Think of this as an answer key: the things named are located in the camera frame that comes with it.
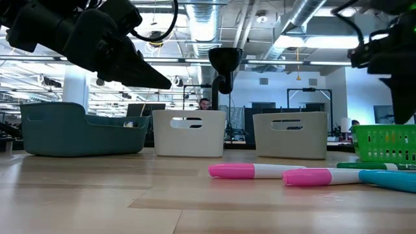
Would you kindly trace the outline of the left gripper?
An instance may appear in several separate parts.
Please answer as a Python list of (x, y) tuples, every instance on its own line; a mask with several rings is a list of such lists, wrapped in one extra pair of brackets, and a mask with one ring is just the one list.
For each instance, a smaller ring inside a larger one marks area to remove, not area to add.
[(165, 90), (172, 86), (169, 79), (144, 61), (127, 36), (119, 34), (114, 20), (97, 9), (85, 10), (78, 17), (64, 45), (64, 56), (96, 72), (104, 81)]

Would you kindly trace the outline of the grey plastic bin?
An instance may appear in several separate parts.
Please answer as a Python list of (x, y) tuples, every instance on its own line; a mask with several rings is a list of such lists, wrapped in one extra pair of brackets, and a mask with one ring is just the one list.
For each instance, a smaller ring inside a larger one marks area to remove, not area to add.
[(324, 160), (328, 113), (290, 112), (253, 115), (258, 157)]

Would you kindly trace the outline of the teal plastic bin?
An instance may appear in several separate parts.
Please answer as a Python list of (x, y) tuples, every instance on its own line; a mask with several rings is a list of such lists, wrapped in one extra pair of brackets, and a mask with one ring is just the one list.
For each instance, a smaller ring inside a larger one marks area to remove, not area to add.
[(150, 122), (149, 116), (87, 115), (78, 103), (22, 104), (20, 111), (24, 150), (48, 157), (138, 153)]

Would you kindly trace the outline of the black monitor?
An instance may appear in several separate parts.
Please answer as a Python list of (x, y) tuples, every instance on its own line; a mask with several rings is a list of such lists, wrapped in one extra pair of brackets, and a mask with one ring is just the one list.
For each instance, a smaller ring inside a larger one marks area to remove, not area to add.
[(392, 105), (375, 105), (373, 109), (376, 124), (394, 124), (395, 115)]
[(152, 111), (164, 110), (166, 105), (162, 104), (128, 104), (127, 117), (150, 116)]

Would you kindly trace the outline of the silver ventilation duct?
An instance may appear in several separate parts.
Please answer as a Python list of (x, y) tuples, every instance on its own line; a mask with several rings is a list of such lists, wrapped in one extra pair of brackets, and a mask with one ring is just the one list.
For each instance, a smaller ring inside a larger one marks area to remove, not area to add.
[(190, 0), (185, 5), (196, 58), (207, 58), (210, 49), (220, 47), (220, 5), (220, 0)]
[(327, 0), (296, 0), (293, 8), (282, 15), (281, 34), (305, 34), (307, 24)]

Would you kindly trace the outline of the white plastic bin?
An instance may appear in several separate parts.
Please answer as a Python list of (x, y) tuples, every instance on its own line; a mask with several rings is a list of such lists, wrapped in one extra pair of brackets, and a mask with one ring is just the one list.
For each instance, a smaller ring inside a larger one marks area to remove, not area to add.
[(223, 156), (225, 112), (155, 110), (152, 117), (156, 155), (210, 158)]

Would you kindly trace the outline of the yellow hanging tag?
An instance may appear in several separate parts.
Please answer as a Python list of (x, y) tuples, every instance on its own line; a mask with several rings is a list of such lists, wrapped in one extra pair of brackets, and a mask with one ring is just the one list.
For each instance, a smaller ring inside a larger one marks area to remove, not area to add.
[[(296, 61), (297, 62), (300, 61), (300, 59), (299, 59), (299, 47), (296, 48)], [(300, 77), (300, 64), (297, 64), (297, 78), (296, 78), (296, 80), (297, 81), (301, 81), (302, 80), (302, 78)]]

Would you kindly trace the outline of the thin black frame rig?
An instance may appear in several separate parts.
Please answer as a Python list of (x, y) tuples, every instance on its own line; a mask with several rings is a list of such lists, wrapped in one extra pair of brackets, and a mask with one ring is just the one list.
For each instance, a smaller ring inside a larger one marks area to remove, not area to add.
[(287, 96), (287, 108), (290, 108), (290, 100), (294, 96), (290, 96), (290, 92), (295, 91), (296, 93), (299, 91), (302, 92), (320, 92), (322, 95), (324, 95), (329, 101), (330, 101), (330, 112), (333, 112), (333, 92), (332, 89), (319, 89), (319, 88), (288, 88), (286, 89), (286, 96)]
[(212, 88), (212, 85), (211, 84), (184, 84), (183, 85), (183, 100), (182, 100), (182, 109), (183, 110), (185, 110), (185, 96), (186, 96), (186, 88), (188, 88), (188, 87), (193, 87), (193, 88), (195, 88), (195, 87), (198, 87), (198, 88)]

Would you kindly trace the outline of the green Expo marker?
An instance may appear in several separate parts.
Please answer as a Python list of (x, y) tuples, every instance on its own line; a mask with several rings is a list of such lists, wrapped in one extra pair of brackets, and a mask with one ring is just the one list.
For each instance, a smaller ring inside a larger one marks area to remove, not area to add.
[(337, 163), (337, 168), (416, 172), (416, 164), (396, 164), (383, 162), (339, 162)]

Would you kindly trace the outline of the light blue cap thin marker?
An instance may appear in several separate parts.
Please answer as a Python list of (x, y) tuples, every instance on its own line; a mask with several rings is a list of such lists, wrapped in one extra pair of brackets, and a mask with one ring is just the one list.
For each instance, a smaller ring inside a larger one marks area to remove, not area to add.
[(362, 170), (359, 179), (366, 184), (402, 192), (416, 193), (416, 173), (389, 170)]

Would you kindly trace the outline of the pink cap thin marker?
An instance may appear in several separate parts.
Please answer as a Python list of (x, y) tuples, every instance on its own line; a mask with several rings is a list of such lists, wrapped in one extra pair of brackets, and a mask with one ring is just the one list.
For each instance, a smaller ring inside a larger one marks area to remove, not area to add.
[(305, 168), (277, 164), (225, 163), (208, 167), (211, 177), (222, 179), (281, 179), (288, 170)]
[(317, 187), (361, 183), (360, 170), (343, 168), (300, 168), (282, 173), (287, 187)]

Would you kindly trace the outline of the green mesh basket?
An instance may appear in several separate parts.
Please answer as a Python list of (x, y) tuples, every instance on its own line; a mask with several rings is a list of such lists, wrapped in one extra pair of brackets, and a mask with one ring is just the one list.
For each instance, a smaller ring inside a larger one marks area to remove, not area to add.
[(416, 164), (416, 125), (355, 125), (350, 131), (361, 161)]

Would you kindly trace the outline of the ceiling light strip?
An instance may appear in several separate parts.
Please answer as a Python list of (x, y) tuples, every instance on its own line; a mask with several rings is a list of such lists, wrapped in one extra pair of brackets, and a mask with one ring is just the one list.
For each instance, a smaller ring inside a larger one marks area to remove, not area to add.
[[(18, 60), (18, 61), (64, 61), (67, 62), (66, 57), (47, 57), (47, 56), (14, 56), (14, 55), (0, 55), (0, 60)], [(155, 58), (145, 57), (145, 62), (185, 62), (184, 58)]]
[(241, 64), (253, 65), (302, 65), (302, 66), (351, 66), (350, 62), (310, 61), (310, 60), (241, 60)]

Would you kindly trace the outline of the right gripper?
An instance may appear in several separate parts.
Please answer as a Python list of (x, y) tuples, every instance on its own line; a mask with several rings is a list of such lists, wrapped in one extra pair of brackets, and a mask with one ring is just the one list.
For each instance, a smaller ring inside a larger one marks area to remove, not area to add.
[(379, 78), (391, 91), (396, 124), (406, 124), (416, 113), (416, 12), (407, 12), (388, 29), (370, 34), (369, 41), (349, 52), (354, 68), (369, 74), (390, 74)]

